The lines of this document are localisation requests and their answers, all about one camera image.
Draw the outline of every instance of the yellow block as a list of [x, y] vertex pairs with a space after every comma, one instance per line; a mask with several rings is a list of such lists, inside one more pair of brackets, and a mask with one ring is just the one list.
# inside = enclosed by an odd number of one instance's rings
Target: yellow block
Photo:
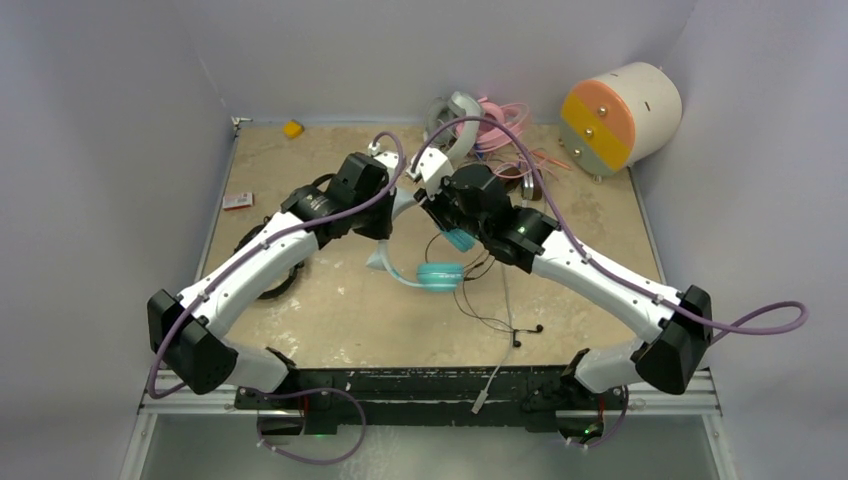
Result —
[[289, 138], [295, 138], [301, 133], [303, 133], [303, 125], [292, 120], [289, 123], [283, 125], [283, 133], [285, 133], [286, 136]]
[[[630, 149], [601, 123], [577, 95], [565, 97], [560, 115], [612, 171], [620, 170], [627, 163]], [[592, 131], [591, 135], [587, 134], [587, 129]]]

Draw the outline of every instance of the wooden table surface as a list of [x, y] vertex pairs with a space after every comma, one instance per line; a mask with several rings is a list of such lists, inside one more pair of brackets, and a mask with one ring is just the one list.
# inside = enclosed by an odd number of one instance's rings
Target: wooden table surface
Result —
[[[336, 172], [348, 153], [365, 151], [373, 136], [389, 129], [411, 156], [421, 145], [421, 128], [411, 126], [311, 127], [286, 138], [279, 127], [241, 131], [226, 193], [253, 192], [256, 204], [221, 212], [205, 265], [209, 273], [233, 252], [238, 240], [262, 217], [279, 209], [289, 193], [324, 173]], [[555, 126], [534, 126], [524, 134], [530, 148], [544, 148], [572, 164]], [[659, 280], [629, 172], [595, 184], [577, 166], [547, 175], [557, 205], [578, 237], [637, 273]], [[401, 186], [414, 191], [407, 180]], [[541, 202], [531, 202], [548, 211]], [[436, 233], [419, 210], [395, 222], [389, 249], [395, 266], [414, 278], [424, 248]], [[228, 338], [257, 347], [272, 346], [301, 367], [421, 367], [495, 365], [509, 335], [460, 313], [450, 293], [406, 287], [365, 261], [376, 243], [350, 234], [307, 260], [295, 285], [276, 300], [257, 300], [238, 319]], [[468, 263], [481, 252], [460, 253], [443, 238], [430, 249], [431, 261]], [[520, 334], [506, 364], [567, 363], [585, 347], [613, 345], [633, 333], [610, 314], [569, 289], [506, 267], [516, 328], [544, 325], [541, 334]], [[507, 319], [500, 265], [466, 286], [481, 316]]]

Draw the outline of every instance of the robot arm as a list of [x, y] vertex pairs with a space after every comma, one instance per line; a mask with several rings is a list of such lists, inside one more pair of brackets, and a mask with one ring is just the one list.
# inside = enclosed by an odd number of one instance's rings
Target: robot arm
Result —
[[[350, 231], [374, 240], [388, 239], [392, 232], [394, 193], [356, 215], [323, 225], [296, 230], [280, 238], [276, 232], [326, 218], [363, 204], [386, 187], [397, 165], [397, 155], [380, 159], [361, 153], [349, 155], [325, 191], [316, 185], [298, 188], [281, 205], [266, 228], [211, 274], [176, 296], [160, 290], [147, 303], [148, 328], [153, 351], [195, 299], [202, 302], [191, 312], [164, 354], [165, 363], [197, 394], [221, 384], [274, 391], [294, 363], [271, 348], [239, 345], [226, 338], [241, 313], [274, 280], [294, 265]], [[247, 252], [259, 247], [255, 255]], [[206, 287], [222, 272], [238, 264], [211, 294]]]
[[[227, 383], [274, 391], [294, 363], [271, 348], [256, 349], [226, 339], [235, 320], [275, 279], [333, 239], [354, 233], [386, 240], [392, 231], [394, 193], [357, 215], [274, 237], [292, 227], [362, 204], [386, 186], [397, 155], [349, 155], [326, 191], [315, 185], [295, 190], [267, 228], [215, 272], [171, 296], [164, 290], [148, 301], [151, 348], [157, 351], [167, 332], [194, 299], [202, 299], [165, 350], [164, 361], [197, 394]], [[513, 206], [488, 167], [472, 164], [456, 171], [446, 156], [431, 150], [420, 163], [424, 188], [414, 200], [445, 232], [463, 230], [477, 238], [498, 260], [527, 273], [549, 278], [611, 312], [637, 339], [606, 349], [581, 351], [563, 373], [575, 387], [600, 393], [647, 381], [661, 391], [683, 393], [711, 339], [711, 331], [693, 324], [666, 306], [627, 290], [583, 263], [569, 240], [558, 234], [555, 220], [532, 208]], [[261, 247], [256, 255], [246, 252]], [[632, 282], [652, 282], [587, 249], [605, 268]], [[210, 295], [206, 285], [241, 263]], [[702, 316], [710, 314], [709, 296], [692, 287], [685, 294], [653, 284], [654, 292], [674, 299]]]
[[[533, 208], [513, 206], [501, 180], [487, 166], [470, 164], [453, 171], [443, 160], [428, 158], [427, 162], [422, 165], [424, 188], [415, 198], [440, 229], [470, 233], [498, 261], [574, 290], [636, 334], [635, 340], [621, 345], [579, 352], [564, 372], [566, 379], [594, 393], [642, 381], [667, 393], [686, 390], [712, 340], [710, 329], [619, 285], [587, 264], [560, 232], [556, 220]], [[619, 277], [646, 285], [693, 313], [711, 314], [709, 295], [698, 287], [679, 292], [581, 246]]]

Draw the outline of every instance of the gray wall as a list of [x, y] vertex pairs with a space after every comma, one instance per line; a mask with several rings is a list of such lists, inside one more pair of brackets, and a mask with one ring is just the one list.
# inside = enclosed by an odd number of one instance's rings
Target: gray wall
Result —
[[552, 120], [577, 81], [659, 62], [695, 0], [177, 0], [234, 115], [419, 122], [454, 89]]
[[116, 478], [229, 119], [170, 0], [2, 0], [0, 65], [0, 478]]
[[683, 123], [638, 164], [670, 281], [708, 289], [723, 321], [810, 305], [798, 332], [731, 335], [712, 352], [746, 478], [848, 469], [846, 18], [841, 0], [699, 0], [663, 62]]

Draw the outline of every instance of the black metal frame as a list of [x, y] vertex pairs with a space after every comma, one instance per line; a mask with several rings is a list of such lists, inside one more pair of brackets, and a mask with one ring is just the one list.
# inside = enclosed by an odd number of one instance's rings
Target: black metal frame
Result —
[[[369, 425], [404, 426], [511, 426], [529, 432], [560, 432], [583, 436], [596, 416], [558, 418], [557, 410], [596, 411], [599, 397], [607, 408], [622, 408], [622, 397], [613, 392], [587, 395], [569, 385], [566, 365], [503, 367], [489, 387], [486, 404], [474, 414], [471, 408], [492, 375], [493, 367], [299, 369], [276, 393], [293, 393], [317, 387], [345, 390], [362, 405]], [[313, 394], [308, 401], [268, 400], [240, 391], [234, 407], [244, 410], [298, 410], [308, 405], [306, 434], [334, 434], [339, 425], [358, 425], [355, 407], [335, 395]], [[300, 426], [265, 427], [268, 434], [298, 434]]]

